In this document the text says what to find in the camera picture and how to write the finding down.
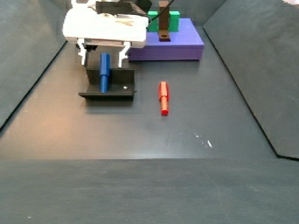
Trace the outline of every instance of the gray wall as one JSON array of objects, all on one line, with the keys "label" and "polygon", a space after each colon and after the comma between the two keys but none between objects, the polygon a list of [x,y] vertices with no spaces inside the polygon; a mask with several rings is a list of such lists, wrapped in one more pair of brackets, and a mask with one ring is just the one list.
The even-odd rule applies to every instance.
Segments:
[{"label": "gray wall", "polygon": [[56,2],[0,0],[0,127],[64,44]]},{"label": "gray wall", "polygon": [[299,9],[282,0],[228,0],[203,26],[276,153],[292,158],[299,158],[298,21]]}]

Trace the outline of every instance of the gray floor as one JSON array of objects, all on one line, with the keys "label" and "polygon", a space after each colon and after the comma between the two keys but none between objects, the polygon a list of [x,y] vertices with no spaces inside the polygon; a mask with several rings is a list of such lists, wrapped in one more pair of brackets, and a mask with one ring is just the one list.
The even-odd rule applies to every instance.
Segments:
[{"label": "gray floor", "polygon": [[298,224],[284,160],[3,161],[5,224]]},{"label": "gray floor", "polygon": [[[202,61],[140,62],[134,103],[87,103],[88,81],[67,45],[1,132],[1,159],[274,158],[204,34]],[[159,81],[171,112],[160,116]]]}]

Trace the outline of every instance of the black object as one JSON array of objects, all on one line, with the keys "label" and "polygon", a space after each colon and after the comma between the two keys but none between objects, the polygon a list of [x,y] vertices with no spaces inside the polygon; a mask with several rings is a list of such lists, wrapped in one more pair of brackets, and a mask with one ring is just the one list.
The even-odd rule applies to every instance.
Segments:
[{"label": "black object", "polygon": [[[139,3],[148,11],[151,5],[147,1],[142,0]],[[134,2],[119,1],[119,2],[96,2],[98,14],[107,13],[111,15],[116,14],[131,14],[131,15],[146,15],[147,11],[143,11]]]},{"label": "black object", "polygon": [[87,70],[88,90],[79,95],[87,99],[134,99],[135,97],[135,70],[111,68],[107,93],[99,92],[99,70]]},{"label": "black object", "polygon": [[136,0],[135,5],[147,13],[151,10],[152,2],[150,0]]}]

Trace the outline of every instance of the table surface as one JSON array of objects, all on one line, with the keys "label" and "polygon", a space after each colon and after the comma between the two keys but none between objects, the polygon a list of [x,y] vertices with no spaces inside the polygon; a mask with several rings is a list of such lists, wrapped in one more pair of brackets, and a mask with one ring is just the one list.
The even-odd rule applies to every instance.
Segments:
[{"label": "table surface", "polygon": [[[219,55],[200,35],[202,61],[130,64],[134,102],[79,97],[88,79],[75,46],[67,44],[4,127],[0,158],[274,158]],[[160,81],[170,84],[168,116],[160,115]]]}]

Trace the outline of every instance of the dark gray surface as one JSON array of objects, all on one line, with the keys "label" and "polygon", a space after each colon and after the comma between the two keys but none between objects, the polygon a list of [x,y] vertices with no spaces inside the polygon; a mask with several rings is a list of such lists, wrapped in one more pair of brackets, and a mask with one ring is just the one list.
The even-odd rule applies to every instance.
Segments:
[{"label": "dark gray surface", "polygon": [[0,0],[0,128],[62,49],[63,10],[51,0]]},{"label": "dark gray surface", "polygon": [[282,160],[0,162],[5,224],[296,224],[299,165]]},{"label": "dark gray surface", "polygon": [[204,29],[279,155],[299,158],[299,9],[230,0]]},{"label": "dark gray surface", "polygon": [[[140,62],[132,103],[86,102],[88,86],[67,45],[7,125],[1,159],[274,158],[210,41],[202,61]],[[168,81],[170,115],[158,84]]]}]

